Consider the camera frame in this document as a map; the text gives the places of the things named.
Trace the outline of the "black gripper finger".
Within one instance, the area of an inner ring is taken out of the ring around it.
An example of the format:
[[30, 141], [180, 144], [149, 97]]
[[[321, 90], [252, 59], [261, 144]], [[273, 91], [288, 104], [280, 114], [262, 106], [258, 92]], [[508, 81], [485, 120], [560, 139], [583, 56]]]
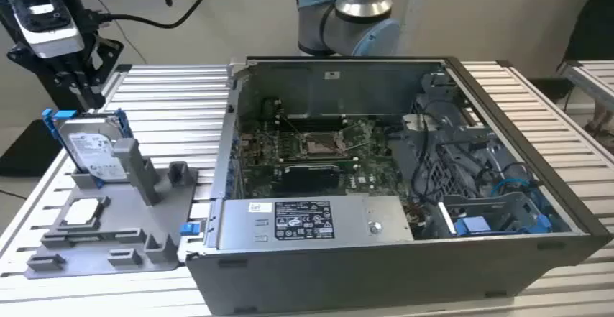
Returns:
[[6, 57], [37, 77], [58, 109], [84, 110], [80, 96], [69, 89], [78, 86], [77, 80], [60, 60], [38, 58], [22, 43], [14, 44]]
[[84, 98], [89, 109], [98, 109], [105, 102], [101, 88], [112, 74], [124, 45], [117, 40], [94, 37], [86, 62], [86, 82]]

